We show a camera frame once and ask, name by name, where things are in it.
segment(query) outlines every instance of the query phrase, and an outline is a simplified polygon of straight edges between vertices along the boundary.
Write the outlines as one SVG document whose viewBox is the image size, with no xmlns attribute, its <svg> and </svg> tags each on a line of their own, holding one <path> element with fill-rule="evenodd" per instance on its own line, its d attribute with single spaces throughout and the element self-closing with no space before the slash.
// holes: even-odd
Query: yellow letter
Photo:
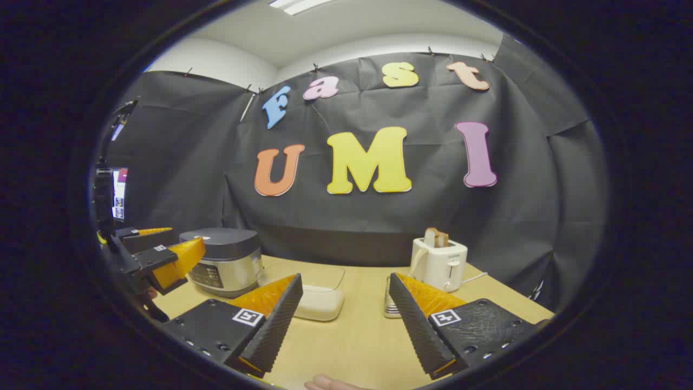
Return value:
<svg viewBox="0 0 693 390">
<path fill-rule="evenodd" d="M 412 181 L 404 172 L 402 141 L 407 131 L 401 127 L 378 130 L 368 153 L 353 133 L 338 133 L 327 139 L 332 146 L 332 182 L 327 185 L 330 194 L 348 194 L 353 185 L 347 180 L 347 168 L 358 189 L 365 192 L 378 167 L 378 180 L 373 183 L 377 192 L 407 192 Z"/>
<path fill-rule="evenodd" d="M 414 65 L 408 62 L 391 62 L 383 66 L 383 82 L 388 87 L 411 87 L 419 82 L 419 76 L 413 72 Z"/>
</svg>

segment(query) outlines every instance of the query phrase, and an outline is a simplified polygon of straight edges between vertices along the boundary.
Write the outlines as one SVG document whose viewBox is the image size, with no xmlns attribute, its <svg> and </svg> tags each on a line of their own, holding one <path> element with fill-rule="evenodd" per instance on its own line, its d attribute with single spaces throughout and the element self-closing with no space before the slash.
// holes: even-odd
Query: rice cooker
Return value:
<svg viewBox="0 0 693 390">
<path fill-rule="evenodd" d="M 188 273 L 193 283 L 224 298 L 235 298 L 258 287 L 256 275 L 262 269 L 262 257 L 257 232 L 207 228 L 182 233 L 180 241 L 198 237 L 204 240 L 206 250 Z"/>
</svg>

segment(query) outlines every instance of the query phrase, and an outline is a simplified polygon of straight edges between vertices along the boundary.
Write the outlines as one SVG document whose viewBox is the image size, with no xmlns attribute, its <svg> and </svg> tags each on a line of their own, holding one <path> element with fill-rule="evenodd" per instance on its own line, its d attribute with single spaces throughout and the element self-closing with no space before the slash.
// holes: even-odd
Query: foam letter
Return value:
<svg viewBox="0 0 693 390">
<path fill-rule="evenodd" d="M 486 133 L 489 128 L 478 122 L 457 122 L 455 128 L 464 136 L 464 146 L 467 149 L 467 165 L 469 170 L 464 176 L 467 187 L 490 187 L 498 178 L 491 170 L 489 147 L 486 145 Z"/>
<path fill-rule="evenodd" d="M 353 133 L 338 133 L 327 139 L 333 149 L 332 182 L 327 185 L 330 194 L 348 194 L 353 185 L 347 180 L 351 172 L 358 189 L 365 192 L 378 168 L 378 180 L 373 183 L 377 192 L 407 192 L 412 181 L 404 172 L 402 142 L 407 131 L 401 127 L 381 128 L 368 153 Z"/>
<path fill-rule="evenodd" d="M 414 65 L 408 62 L 391 62 L 383 66 L 383 82 L 388 87 L 411 87 L 419 82 L 419 76 L 413 72 Z"/>
<path fill-rule="evenodd" d="M 327 76 L 323 78 L 318 78 L 310 84 L 304 92 L 305 100 L 313 100 L 319 97 L 328 98 L 335 96 L 339 90 L 337 89 L 337 83 L 340 79 L 334 76 Z"/>
<path fill-rule="evenodd" d="M 464 62 L 454 62 L 446 68 L 454 70 L 459 80 L 473 90 L 485 91 L 489 88 L 489 84 L 486 81 L 479 81 L 474 76 L 474 73 L 479 73 L 478 69 L 468 67 Z"/>
<path fill-rule="evenodd" d="M 262 106 L 262 109 L 267 112 L 267 128 L 270 129 L 272 126 L 274 126 L 281 118 L 284 118 L 284 115 L 286 115 L 286 111 L 282 110 L 282 108 L 286 107 L 286 105 L 289 103 L 289 99 L 286 97 L 286 94 L 291 90 L 291 88 L 288 85 L 283 86 L 279 92 L 274 94 L 268 100 L 265 102 L 265 104 Z"/>
<path fill-rule="evenodd" d="M 274 157 L 279 154 L 279 150 L 267 149 L 258 153 L 258 168 L 255 171 L 255 190 L 258 194 L 262 196 L 279 196 L 287 192 L 294 184 L 299 164 L 299 154 L 305 148 L 303 145 L 291 145 L 284 148 L 284 154 L 286 154 L 284 176 L 276 183 L 270 181 L 270 172 L 272 172 Z"/>
</svg>

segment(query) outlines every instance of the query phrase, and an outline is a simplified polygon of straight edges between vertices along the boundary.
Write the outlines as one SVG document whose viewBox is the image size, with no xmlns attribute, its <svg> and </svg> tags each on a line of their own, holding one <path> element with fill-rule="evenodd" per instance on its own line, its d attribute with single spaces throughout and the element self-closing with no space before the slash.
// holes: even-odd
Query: wooden table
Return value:
<svg viewBox="0 0 693 390">
<path fill-rule="evenodd" d="M 264 266 L 295 263 L 263 256 Z M 300 262 L 300 267 L 310 263 Z M 287 390 L 305 390 L 304 383 L 325 373 L 368 389 L 413 389 L 431 383 L 423 372 L 402 319 L 383 314 L 385 278 L 391 272 L 406 274 L 408 267 L 342 266 L 340 289 L 344 306 L 329 322 L 294 317 L 271 373 L 264 380 Z M 463 279 L 482 272 L 465 264 Z M 488 298 L 516 316 L 537 323 L 553 316 L 551 311 L 520 295 L 489 275 L 463 284 L 454 296 L 467 302 Z M 155 299 L 171 318 L 179 316 L 208 298 L 219 298 L 198 289 L 192 282 Z"/>
</svg>

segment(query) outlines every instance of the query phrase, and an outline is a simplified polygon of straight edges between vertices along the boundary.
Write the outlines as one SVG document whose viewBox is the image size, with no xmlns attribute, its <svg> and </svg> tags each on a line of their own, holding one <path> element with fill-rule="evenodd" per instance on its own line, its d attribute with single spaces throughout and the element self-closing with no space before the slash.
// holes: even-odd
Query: black wall backdrop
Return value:
<svg viewBox="0 0 693 390">
<path fill-rule="evenodd" d="M 477 91 L 446 65 L 462 61 L 490 85 Z M 409 62 L 413 87 L 390 88 L 380 69 Z M 305 101 L 321 77 L 339 92 Z M 286 116 L 267 129 L 262 105 L 288 85 Z M 253 96 L 222 81 L 148 72 L 122 101 L 141 97 L 112 142 L 109 163 L 128 167 L 125 225 L 178 232 L 225 226 L 256 230 L 263 252 L 294 260 L 407 266 L 411 240 L 429 226 L 469 247 L 468 261 L 551 310 L 566 304 L 593 263 L 609 202 L 597 130 L 566 84 L 522 44 L 504 37 L 493 62 L 427 53 L 358 58 L 307 72 Z M 486 124 L 492 187 L 469 188 L 459 121 Z M 378 130 L 400 126 L 412 189 L 329 194 L 331 135 L 351 132 L 367 150 Z M 254 188 L 257 153 L 303 144 L 282 196 Z"/>
</svg>

